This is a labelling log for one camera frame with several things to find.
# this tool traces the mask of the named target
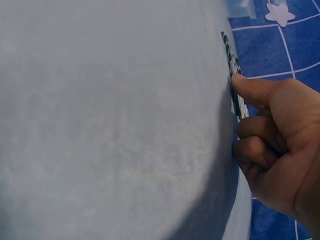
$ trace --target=gray painted surface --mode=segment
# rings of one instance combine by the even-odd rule
[[[221,239],[238,169],[213,2],[0,0],[1,240]]]

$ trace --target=fingernail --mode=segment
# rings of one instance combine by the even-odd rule
[[[283,136],[281,136],[280,134],[278,134],[278,135],[276,136],[276,142],[279,144],[279,147],[280,147],[284,152],[287,152],[287,151],[288,151],[287,143],[286,143],[286,140],[284,139]]]
[[[278,161],[278,159],[279,159],[273,152],[270,152],[270,151],[266,151],[264,157],[265,157],[266,161],[267,161],[269,164],[271,164],[271,166],[272,166],[273,164],[275,164],[276,161]]]

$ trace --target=white starfish decoration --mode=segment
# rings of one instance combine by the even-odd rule
[[[286,4],[274,5],[267,3],[266,7],[269,9],[269,13],[265,15],[265,18],[269,21],[276,21],[281,27],[286,27],[288,21],[296,18],[291,12],[289,12]]]

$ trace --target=blue tile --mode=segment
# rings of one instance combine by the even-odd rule
[[[247,78],[291,71],[277,26],[238,30],[233,36]]]
[[[319,11],[312,0],[303,0],[303,4],[301,4],[301,0],[290,0],[287,1],[287,6],[289,8],[289,12],[295,15],[295,19],[290,22],[319,14]]]
[[[279,80],[291,79],[291,78],[293,78],[292,74],[285,74],[285,75],[280,75],[280,76],[265,77],[264,79],[279,81]],[[258,109],[257,108],[255,108],[254,106],[252,106],[249,103],[247,103],[247,107],[248,107],[248,110],[249,110],[249,116],[253,117],[253,116],[257,115],[257,113],[258,113]]]
[[[294,70],[320,62],[320,16],[282,29]]]
[[[318,5],[318,7],[320,7],[320,0],[314,0],[315,1],[315,4]]]
[[[252,201],[250,240],[269,239],[296,239],[295,221],[255,199]]]
[[[297,224],[297,231],[298,231],[298,239],[308,239],[311,238],[310,233],[304,228],[303,225]]]
[[[267,8],[268,0],[254,0],[253,2],[255,6],[256,19],[251,19],[250,17],[230,18],[229,21],[233,29],[276,23],[275,21],[268,21],[265,18],[269,13]],[[301,0],[290,0],[287,1],[287,6],[289,8],[289,12],[295,15],[295,19],[290,22],[305,19],[319,13],[312,0],[304,0],[303,4],[301,4]]]
[[[320,92],[320,81],[319,81],[320,65],[310,68],[305,71],[297,72],[295,77],[308,85],[310,88]]]

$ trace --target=skin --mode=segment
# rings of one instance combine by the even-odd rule
[[[232,78],[259,109],[237,125],[233,151],[252,194],[320,239],[320,93],[295,79]]]

